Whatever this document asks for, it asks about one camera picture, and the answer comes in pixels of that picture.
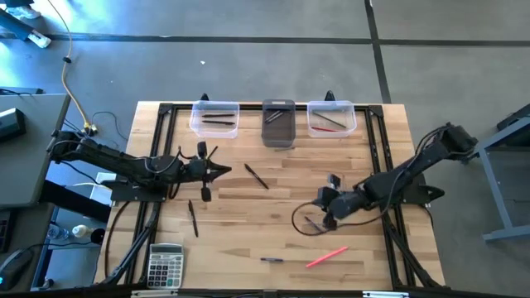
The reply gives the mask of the green pencil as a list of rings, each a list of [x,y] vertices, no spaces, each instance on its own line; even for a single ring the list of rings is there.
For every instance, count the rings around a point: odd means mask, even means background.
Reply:
[[[317,116],[317,117],[319,117],[319,118],[323,118],[324,120],[326,120],[326,121],[328,121],[328,122],[330,122],[330,123],[333,123],[333,124],[335,124],[335,125],[337,125],[337,126],[339,126],[339,127],[347,128],[344,124],[342,124],[342,123],[338,123],[338,122],[336,122],[335,120],[333,120],[333,119],[331,119],[331,118],[328,118],[328,117],[326,117],[326,116],[324,116],[324,115],[322,115],[322,114],[320,114],[320,113],[317,113],[317,112],[315,112],[315,111],[313,111],[313,112],[311,112],[311,113],[312,113],[313,115],[315,115],[315,116]]]

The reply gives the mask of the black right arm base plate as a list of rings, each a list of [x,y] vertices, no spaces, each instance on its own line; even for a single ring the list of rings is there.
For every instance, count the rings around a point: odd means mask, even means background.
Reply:
[[[445,195],[445,191],[426,183],[423,174],[418,175],[405,189],[403,202],[407,204],[430,204],[435,199]]]

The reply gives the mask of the clear water bottle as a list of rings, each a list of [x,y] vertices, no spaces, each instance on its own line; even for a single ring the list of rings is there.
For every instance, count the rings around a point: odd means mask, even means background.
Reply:
[[[70,231],[51,223],[47,230],[46,237],[50,240],[67,240],[70,237]]]

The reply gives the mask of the black stand leg white foot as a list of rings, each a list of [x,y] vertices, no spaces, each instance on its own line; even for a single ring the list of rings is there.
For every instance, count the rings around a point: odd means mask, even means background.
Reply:
[[[41,34],[37,29],[22,22],[22,18],[37,19],[41,13],[34,10],[33,0],[0,0],[6,9],[0,9],[0,26],[12,32],[18,39],[32,41],[40,48],[46,48],[51,39]]]

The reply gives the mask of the silver desk calculator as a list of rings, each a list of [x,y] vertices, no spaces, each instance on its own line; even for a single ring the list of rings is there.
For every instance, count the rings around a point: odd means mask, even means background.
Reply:
[[[184,247],[175,243],[155,243],[149,247],[147,287],[178,290],[184,276]]]

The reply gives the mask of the black desk beam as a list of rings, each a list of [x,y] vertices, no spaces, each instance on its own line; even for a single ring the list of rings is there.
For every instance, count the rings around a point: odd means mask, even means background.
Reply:
[[[48,180],[43,183],[39,201],[52,203],[59,208],[76,212],[102,223],[108,221],[111,211],[111,208],[106,204],[99,203]]]

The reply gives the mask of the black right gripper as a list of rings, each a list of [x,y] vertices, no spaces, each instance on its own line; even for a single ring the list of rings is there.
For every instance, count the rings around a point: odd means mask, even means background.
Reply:
[[[320,187],[317,193],[317,203],[325,211],[323,224],[330,230],[338,228],[338,219],[345,219],[364,207],[364,192],[360,188],[340,191],[340,182],[337,175],[329,174],[329,186]]]

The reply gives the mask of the black keyboard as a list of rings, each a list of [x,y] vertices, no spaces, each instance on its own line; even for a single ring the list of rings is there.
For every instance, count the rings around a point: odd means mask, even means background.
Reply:
[[[11,210],[0,210],[0,253],[8,250],[14,218]]]

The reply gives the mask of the coral pink pencil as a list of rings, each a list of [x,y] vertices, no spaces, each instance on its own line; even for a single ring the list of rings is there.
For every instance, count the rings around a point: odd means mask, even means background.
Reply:
[[[312,261],[312,262],[309,262],[306,264],[306,268],[311,268],[311,267],[314,267],[324,261],[326,261],[327,259],[330,259],[332,257],[335,257],[337,255],[340,255],[342,252],[345,252],[349,249],[349,247],[342,247],[342,248],[339,248],[337,250],[334,250],[333,252],[329,252],[327,253],[326,255],[322,256],[322,257],[319,257],[317,258],[316,260]]]

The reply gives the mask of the small grey pen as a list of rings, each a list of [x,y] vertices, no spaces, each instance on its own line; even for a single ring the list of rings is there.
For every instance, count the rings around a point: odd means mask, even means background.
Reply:
[[[317,232],[321,233],[321,232],[324,232],[324,230],[317,224],[315,223],[314,221],[312,221],[310,218],[308,218],[307,216],[304,216],[304,219],[305,221]]]

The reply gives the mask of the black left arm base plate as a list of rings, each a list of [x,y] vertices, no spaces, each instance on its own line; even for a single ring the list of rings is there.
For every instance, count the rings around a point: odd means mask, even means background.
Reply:
[[[163,202],[167,187],[145,187],[128,180],[106,180],[103,185],[111,189],[111,200],[115,202]]]

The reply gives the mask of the grey metal desk frame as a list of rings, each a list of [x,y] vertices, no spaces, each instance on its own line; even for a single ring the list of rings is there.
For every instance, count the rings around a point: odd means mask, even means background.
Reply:
[[[480,149],[502,228],[486,242],[530,236],[530,103],[497,124]]]

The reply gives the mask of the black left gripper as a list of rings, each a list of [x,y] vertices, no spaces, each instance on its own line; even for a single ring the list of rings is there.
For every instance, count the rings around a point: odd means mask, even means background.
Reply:
[[[215,180],[231,171],[230,166],[222,166],[207,158],[206,142],[197,144],[197,156],[190,158],[185,166],[185,182],[202,182],[201,199],[204,202],[211,201],[211,190],[208,186],[209,180]]]

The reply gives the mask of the clear plastic bin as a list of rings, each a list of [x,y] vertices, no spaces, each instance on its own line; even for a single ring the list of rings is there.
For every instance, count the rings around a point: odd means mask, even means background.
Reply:
[[[240,106],[230,101],[195,101],[192,104],[189,127],[198,136],[203,138],[236,138],[239,129]],[[202,118],[204,114],[233,113],[229,118]],[[207,124],[202,120],[235,122],[233,126]]]
[[[313,115],[311,112],[320,113],[347,128],[339,127]],[[306,106],[306,119],[308,134],[314,138],[344,138],[350,136],[357,127],[354,105],[350,101],[310,101]],[[317,132],[311,127],[324,127],[339,132]]]

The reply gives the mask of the white bottle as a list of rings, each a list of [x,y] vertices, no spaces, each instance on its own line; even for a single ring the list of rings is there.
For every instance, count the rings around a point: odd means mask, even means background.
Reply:
[[[76,238],[86,238],[90,237],[90,235],[94,232],[94,229],[86,225],[80,224],[74,226],[71,229],[71,232]]]

